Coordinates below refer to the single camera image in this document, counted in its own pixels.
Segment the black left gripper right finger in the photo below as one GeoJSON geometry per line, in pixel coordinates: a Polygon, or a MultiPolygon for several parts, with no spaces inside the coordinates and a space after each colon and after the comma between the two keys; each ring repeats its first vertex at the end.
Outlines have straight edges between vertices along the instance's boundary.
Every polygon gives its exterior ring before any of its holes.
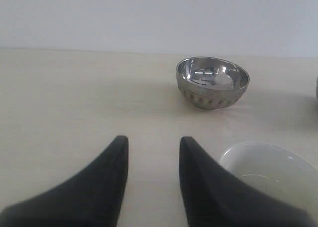
{"type": "Polygon", "coordinates": [[[306,211],[236,178],[192,137],[180,140],[179,180],[190,227],[317,226],[306,211]]]}

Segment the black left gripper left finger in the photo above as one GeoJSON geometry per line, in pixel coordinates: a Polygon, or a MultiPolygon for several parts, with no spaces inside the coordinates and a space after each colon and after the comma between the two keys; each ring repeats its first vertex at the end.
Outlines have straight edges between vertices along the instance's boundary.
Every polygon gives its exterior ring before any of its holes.
{"type": "Polygon", "coordinates": [[[126,189],[129,141],[117,136],[88,166],[56,187],[6,207],[2,227],[115,227],[126,189]]]}

